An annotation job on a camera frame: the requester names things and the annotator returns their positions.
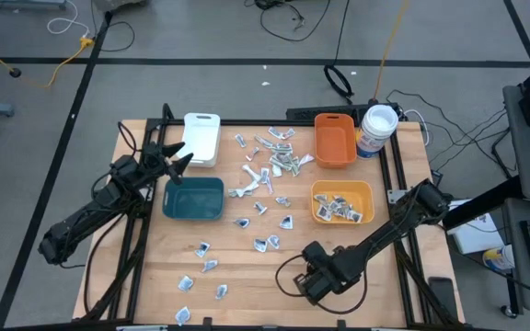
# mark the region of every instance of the yellow cable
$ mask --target yellow cable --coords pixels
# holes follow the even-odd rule
[[[71,62],[72,60],[74,60],[77,56],[79,56],[79,54],[81,54],[85,48],[93,45],[93,40],[91,39],[88,39],[88,38],[81,38],[80,39],[80,42],[81,42],[81,47],[79,48],[79,51],[77,51],[75,54],[73,54],[71,57],[69,57],[68,59],[64,60],[61,64],[59,64],[55,69],[54,69],[54,72],[52,73],[52,77],[51,77],[51,81],[48,82],[47,85],[40,85],[38,83],[34,83],[32,80],[30,80],[29,78],[26,78],[26,77],[20,77],[21,80],[23,82],[26,82],[26,83],[29,83],[30,85],[33,85],[33,86],[36,86],[36,87],[40,87],[40,88],[49,88],[52,86],[52,84],[54,84],[54,81],[56,80],[56,75],[58,74],[59,70],[61,69],[61,67],[63,67],[63,65]],[[3,60],[0,59],[0,63],[5,67],[7,68],[7,70],[9,70],[10,72],[14,72],[14,68],[12,68],[11,66],[9,66],[7,63],[3,62]]]
[[[408,7],[409,7],[409,0],[404,0],[402,7],[400,8],[400,11],[397,14],[396,24],[394,25],[394,28],[392,29],[392,34],[390,35],[390,38],[387,40],[386,49],[384,50],[384,57],[382,58],[382,62],[379,65],[379,74],[377,74],[377,83],[375,84],[374,100],[377,100],[377,93],[379,92],[379,86],[382,83],[382,72],[384,71],[384,63],[386,63],[386,58],[387,58],[387,54],[390,51],[390,45],[392,44],[392,39],[394,39],[394,36],[396,36],[396,32],[398,31],[398,28],[400,27],[400,22],[402,21],[402,17],[404,16],[404,13],[406,12],[406,9],[408,9]]]

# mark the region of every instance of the wooden tabletop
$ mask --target wooden tabletop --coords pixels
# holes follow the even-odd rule
[[[144,120],[126,120],[137,142],[144,136]],[[188,167],[186,177],[219,177],[229,188],[243,188],[251,178],[241,170],[249,164],[258,171],[262,166],[271,167],[268,160],[271,152],[263,151],[254,140],[257,133],[262,137],[277,141],[267,133],[266,126],[223,126],[217,164],[214,168]],[[288,128],[278,127],[279,131]],[[294,127],[296,135],[287,142],[292,143],[294,155],[306,153],[314,155],[314,128]],[[179,142],[183,126],[168,126],[166,143]],[[234,136],[241,133],[248,146],[241,148]],[[424,178],[431,177],[427,156],[422,143],[418,123],[400,123],[397,131],[400,151],[404,163],[406,180],[414,186]],[[254,146],[261,148],[252,162],[245,155]],[[119,138],[113,159],[131,151]],[[387,146],[390,174],[394,188],[397,188],[396,171]],[[375,217],[371,223],[362,225],[327,225],[315,223],[310,212],[310,187],[319,179],[364,180],[373,189]],[[347,315],[334,315],[310,305],[304,298],[291,298],[283,295],[275,285],[274,273],[287,258],[300,254],[301,250],[314,240],[318,240],[327,252],[337,245],[355,245],[371,234],[388,219],[382,171],[378,158],[361,160],[345,169],[323,169],[311,162],[302,167],[298,177],[283,173],[273,177],[274,194],[269,195],[261,185],[253,196],[225,198],[225,211],[222,218],[213,222],[194,222],[169,219],[163,214],[163,198],[166,177],[157,183],[155,205],[151,218],[150,233],[144,257],[144,270],[141,278],[135,323],[175,324],[175,313],[184,306],[191,312],[189,324],[202,323],[203,317],[213,318],[215,325],[285,325],[285,326],[334,326],[337,319],[344,319],[348,326],[406,326],[398,283],[398,273],[393,246],[373,257],[367,267],[369,290],[361,308]],[[288,197],[292,205],[286,208],[275,202],[275,197]],[[268,210],[258,216],[253,207],[260,201]],[[283,216],[292,214],[294,229],[283,230],[279,223]],[[233,220],[247,217],[250,226],[241,229]],[[118,254],[121,249],[125,222],[122,221],[100,244],[91,267],[89,289],[90,305],[103,294],[114,279]],[[94,234],[94,242],[106,227]],[[268,249],[260,253],[253,248],[255,238],[266,239],[269,235],[280,237],[279,250]],[[440,276],[453,280],[455,298],[460,320],[464,321],[461,302],[457,293],[455,274],[449,257],[448,246],[443,231],[435,226],[422,225],[417,229],[421,259],[425,277]],[[204,258],[194,254],[200,242],[211,245]],[[202,273],[203,262],[217,259],[218,266]],[[297,289],[292,278],[305,272],[303,260],[290,263],[280,274],[282,286],[291,292]],[[188,275],[194,279],[192,289],[185,293],[178,289],[179,280]],[[410,280],[413,308],[417,321],[421,321],[416,287]],[[228,285],[228,293],[221,300],[215,300],[216,288]],[[122,298],[130,289],[127,281],[123,286]],[[363,293],[363,282],[353,286],[342,295],[329,294],[321,303],[334,310],[346,310],[354,306]],[[83,286],[79,292],[74,316],[82,316]],[[125,300],[122,300],[119,316],[124,316]]]

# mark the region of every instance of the white cable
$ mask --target white cable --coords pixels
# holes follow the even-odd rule
[[[429,140],[431,139],[431,137],[429,136],[429,128],[427,128],[427,123],[424,122],[424,118],[422,117],[422,115],[415,109],[409,109],[409,110],[406,110],[404,112],[404,115],[410,113],[410,112],[413,112],[416,114],[416,116],[418,116],[420,119],[421,119],[421,122],[422,122],[422,126],[424,127],[424,134],[425,136],[427,137],[426,141],[424,142],[424,145],[425,146],[428,146],[429,145]]]
[[[64,17],[57,17],[57,18],[53,18],[51,19],[50,21],[48,21],[48,24],[46,25],[46,29],[51,33],[51,34],[62,34],[62,33],[65,33],[72,25],[76,24],[76,25],[79,25],[83,28],[86,29],[86,32],[85,34],[83,35],[83,38],[86,38],[88,35],[89,35],[89,27],[81,22],[77,22],[77,17],[79,16],[79,10],[77,10],[77,6],[75,6],[75,4],[73,3],[73,1],[71,0],[66,0],[66,2],[68,2],[69,4],[71,4],[71,6],[73,6],[73,8],[75,9],[75,17],[73,17],[73,19],[68,19],[68,18],[64,18]],[[68,22],[69,24],[66,26],[66,28],[60,30],[60,31],[53,31],[51,29],[51,24],[52,22],[56,22],[56,21],[62,21],[62,22]]]

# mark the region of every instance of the white container lid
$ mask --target white container lid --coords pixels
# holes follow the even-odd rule
[[[190,166],[215,166],[220,145],[220,117],[215,114],[188,113],[181,140],[185,146],[177,153],[183,157],[193,153]]]
[[[377,137],[390,136],[398,125],[396,112],[386,105],[375,105],[363,117],[365,130]]]

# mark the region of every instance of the teal bowl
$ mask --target teal bowl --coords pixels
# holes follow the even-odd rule
[[[179,220],[217,220],[225,205],[225,183],[216,177],[184,177],[165,185],[163,213]]]

